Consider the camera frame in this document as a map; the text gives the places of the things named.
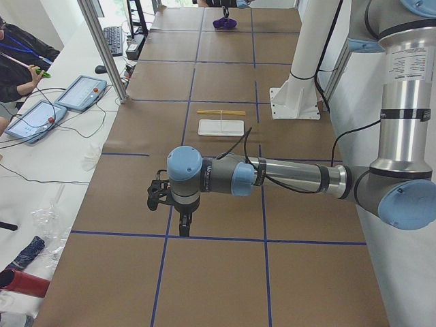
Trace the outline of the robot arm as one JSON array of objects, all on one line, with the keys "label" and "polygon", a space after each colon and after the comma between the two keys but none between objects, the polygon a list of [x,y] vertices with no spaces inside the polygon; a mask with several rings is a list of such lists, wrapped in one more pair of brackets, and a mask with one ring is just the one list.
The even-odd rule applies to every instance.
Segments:
[{"label": "robot arm", "polygon": [[435,184],[424,160],[435,58],[434,1],[354,1],[349,38],[357,51],[386,53],[378,156],[367,167],[326,167],[238,156],[203,158],[190,146],[167,158],[168,178],[148,190],[148,206],[173,206],[188,236],[203,192],[248,196],[270,181],[298,193],[346,199],[401,230],[435,220]]}]

